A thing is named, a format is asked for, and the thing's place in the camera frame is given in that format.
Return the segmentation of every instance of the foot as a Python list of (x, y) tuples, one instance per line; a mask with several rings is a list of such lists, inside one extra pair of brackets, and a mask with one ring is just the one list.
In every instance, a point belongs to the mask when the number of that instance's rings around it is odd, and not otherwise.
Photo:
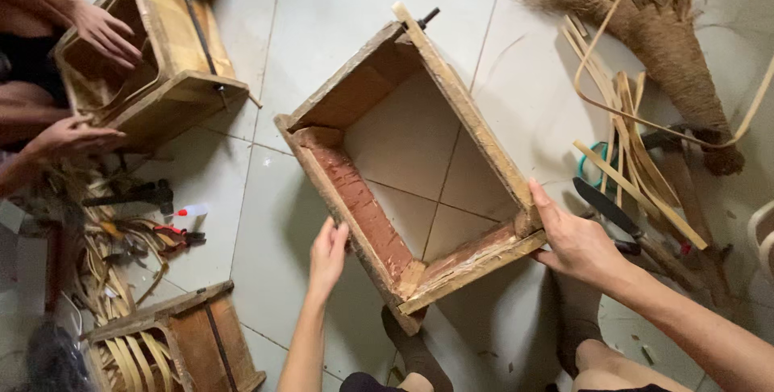
[(406, 373), (418, 373), (431, 382), (435, 392), (452, 392), (449, 377), (438, 364), (431, 350), (427, 348), (420, 334), (408, 336), (392, 316), (392, 312), (385, 306), (382, 308), (382, 325), (387, 337), (398, 349), (403, 362), (406, 364)]
[(559, 289), (559, 341), (556, 356), (562, 368), (573, 378), (578, 375), (575, 351), (587, 339), (602, 341), (597, 315), (601, 292), (559, 273), (552, 273)]

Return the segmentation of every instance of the hand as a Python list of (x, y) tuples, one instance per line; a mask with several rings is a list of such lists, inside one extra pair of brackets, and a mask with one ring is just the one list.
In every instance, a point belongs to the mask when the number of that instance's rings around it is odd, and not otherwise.
[(344, 244), (349, 236), (349, 226), (342, 222), (334, 228), (334, 219), (328, 217), (314, 239), (310, 256), (309, 295), (324, 302), (341, 276), (344, 259)]
[(599, 223), (566, 213), (535, 179), (529, 179), (529, 189), (552, 248), (535, 250), (538, 262), (600, 290), (634, 267)]
[(80, 115), (59, 120), (30, 141), (23, 152), (46, 159), (111, 152), (126, 137), (122, 131), (86, 126), (89, 120)]
[(102, 8), (86, 1), (78, 1), (73, 6), (69, 18), (82, 39), (118, 65), (134, 70), (135, 64), (142, 59), (142, 53), (116, 31), (120, 31), (123, 36), (132, 36), (135, 33), (126, 23)]

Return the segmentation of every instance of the person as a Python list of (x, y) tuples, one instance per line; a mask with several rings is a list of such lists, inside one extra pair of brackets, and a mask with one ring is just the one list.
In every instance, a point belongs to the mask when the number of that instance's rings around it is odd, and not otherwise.
[[(89, 128), (86, 119), (69, 119), (49, 52), (71, 25), (117, 67), (132, 70), (141, 60), (124, 38), (133, 35), (126, 23), (84, 0), (0, 0), (0, 149), (18, 153), (0, 168), (0, 198), (33, 178), (44, 159), (111, 151), (123, 138), (115, 130)], [(41, 136), (47, 128), (54, 129)]]
[[(597, 323), (601, 294), (636, 311), (682, 348), (727, 392), (774, 390), (774, 346), (673, 291), (629, 262), (595, 221), (568, 214), (529, 180), (550, 250), (532, 253), (551, 268), (559, 287), (556, 354), (574, 378), (573, 391), (686, 392), (675, 380), (639, 365), (605, 345)], [(315, 392), (322, 387), (325, 302), (341, 276), (348, 228), (330, 217), (311, 250), (309, 290), (295, 326), (278, 392)], [(387, 335), (410, 373), (398, 389), (365, 373), (347, 377), (342, 392), (446, 392), (452, 385), (420, 336), (409, 338), (382, 311)]]

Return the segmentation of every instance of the glue bottle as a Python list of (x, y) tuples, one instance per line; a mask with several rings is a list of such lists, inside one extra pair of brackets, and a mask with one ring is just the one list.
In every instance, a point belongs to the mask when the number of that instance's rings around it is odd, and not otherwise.
[(198, 217), (199, 215), (206, 215), (209, 211), (210, 208), (206, 204), (189, 204), (175, 212), (174, 215), (178, 217)]

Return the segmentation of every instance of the wooden frame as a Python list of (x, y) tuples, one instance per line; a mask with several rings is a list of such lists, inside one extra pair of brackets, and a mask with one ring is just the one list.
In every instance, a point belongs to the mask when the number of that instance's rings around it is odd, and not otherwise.
[[(426, 307), (546, 242), (526, 181), (502, 151), (468, 90), (399, 2), (388, 23), (291, 115), (275, 123), (337, 221), (387, 306), (410, 335)], [(415, 259), (342, 148), (344, 130), (409, 75), (426, 70), (481, 155), (515, 199), (506, 222), (430, 264)]]
[[(246, 100), (248, 86), (235, 79), (210, 0), (191, 3), (217, 76), (210, 74), (185, 0), (97, 0), (132, 28), (128, 40), (143, 61), (131, 72), (117, 70), (74, 28), (68, 30), (53, 55), (73, 113), (126, 132), (126, 150), (149, 152), (224, 104)], [(225, 100), (217, 86), (225, 89)]]
[(233, 390), (229, 377), (236, 384), (234, 392), (256, 390), (266, 373), (253, 367), (231, 303), (233, 287), (228, 280), (189, 292), (86, 333), (82, 338), (94, 383), (102, 391), (113, 390), (117, 376), (109, 376), (105, 367), (114, 363), (126, 390)]

